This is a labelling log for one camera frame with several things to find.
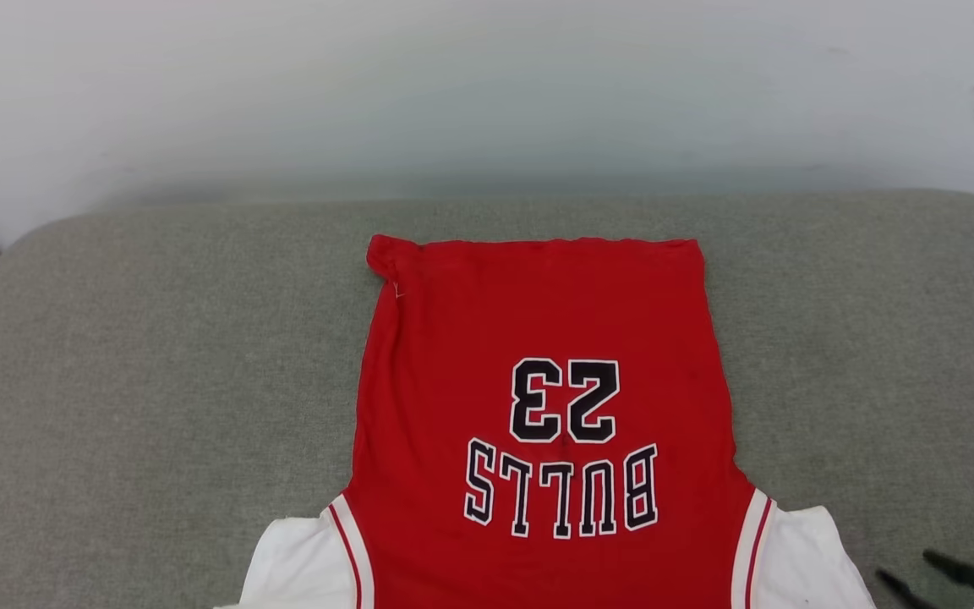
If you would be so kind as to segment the red Bulls 23 basketball jersey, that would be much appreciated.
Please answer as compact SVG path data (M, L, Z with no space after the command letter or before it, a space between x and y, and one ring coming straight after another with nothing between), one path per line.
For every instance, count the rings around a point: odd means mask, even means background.
M735 461L695 240L375 236L351 480L223 609L876 609Z

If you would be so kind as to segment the grey fabric sofa cushion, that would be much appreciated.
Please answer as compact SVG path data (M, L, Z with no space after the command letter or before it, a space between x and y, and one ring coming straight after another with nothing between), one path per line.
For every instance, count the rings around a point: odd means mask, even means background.
M139 206L0 255L0 609L238 601L347 484L369 239L696 239L741 467L823 505L881 609L974 562L974 195Z

